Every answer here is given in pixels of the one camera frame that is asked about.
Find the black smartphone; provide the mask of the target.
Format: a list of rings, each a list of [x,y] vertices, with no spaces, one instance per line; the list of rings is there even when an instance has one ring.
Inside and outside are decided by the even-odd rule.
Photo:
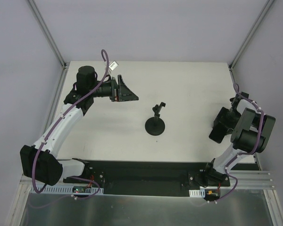
[[[228,134],[229,129],[225,125],[217,123],[213,126],[213,129],[208,137],[216,143],[220,144],[223,141],[224,137]]]

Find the black phone stand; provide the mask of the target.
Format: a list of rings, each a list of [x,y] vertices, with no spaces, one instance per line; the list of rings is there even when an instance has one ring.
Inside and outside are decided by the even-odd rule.
[[[145,130],[148,134],[152,136],[159,136],[165,131],[165,123],[160,118],[160,111],[162,107],[165,107],[166,104],[161,102],[159,105],[155,105],[152,110],[154,112],[154,116],[147,119],[145,122]]]

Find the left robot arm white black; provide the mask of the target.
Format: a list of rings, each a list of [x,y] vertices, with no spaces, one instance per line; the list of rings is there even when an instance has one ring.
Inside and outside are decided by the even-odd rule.
[[[72,176],[79,183],[86,183],[90,179],[90,171],[85,168],[84,161],[59,161],[57,155],[71,129],[85,116],[97,97],[108,97],[112,102],[139,99],[125,85],[121,75],[114,78],[105,73],[99,81],[92,66],[80,67],[76,82],[53,123],[32,146],[24,145],[20,150],[23,174],[26,177],[49,186]]]

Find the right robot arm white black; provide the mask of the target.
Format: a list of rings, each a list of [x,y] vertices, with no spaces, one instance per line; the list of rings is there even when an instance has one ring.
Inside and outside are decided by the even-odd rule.
[[[194,182],[202,187],[220,185],[240,160],[263,152],[275,125],[275,117],[265,114],[247,93],[237,93],[230,101],[231,108],[222,107],[215,118],[209,138],[220,144],[230,135],[231,144],[195,175]]]

